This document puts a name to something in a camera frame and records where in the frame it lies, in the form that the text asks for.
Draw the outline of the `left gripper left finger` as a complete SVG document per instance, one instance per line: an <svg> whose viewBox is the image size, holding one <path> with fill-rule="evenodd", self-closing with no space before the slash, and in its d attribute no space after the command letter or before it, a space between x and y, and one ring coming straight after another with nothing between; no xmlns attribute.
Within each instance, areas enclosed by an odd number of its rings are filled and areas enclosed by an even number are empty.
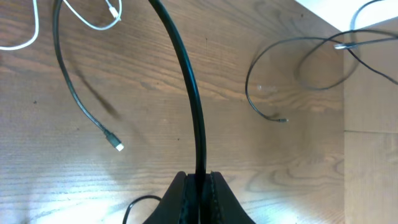
<svg viewBox="0 0 398 224"><path fill-rule="evenodd" d="M177 224L183 202L186 173L180 171L174 177L158 206L144 224Z"/></svg>

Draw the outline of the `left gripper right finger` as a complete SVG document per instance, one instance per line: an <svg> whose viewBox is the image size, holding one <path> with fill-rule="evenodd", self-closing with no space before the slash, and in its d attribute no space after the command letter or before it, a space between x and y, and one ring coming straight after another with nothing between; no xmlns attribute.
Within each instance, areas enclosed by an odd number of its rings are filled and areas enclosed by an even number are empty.
<svg viewBox="0 0 398 224"><path fill-rule="evenodd" d="M220 172L211 173L211 223L254 224Z"/></svg>

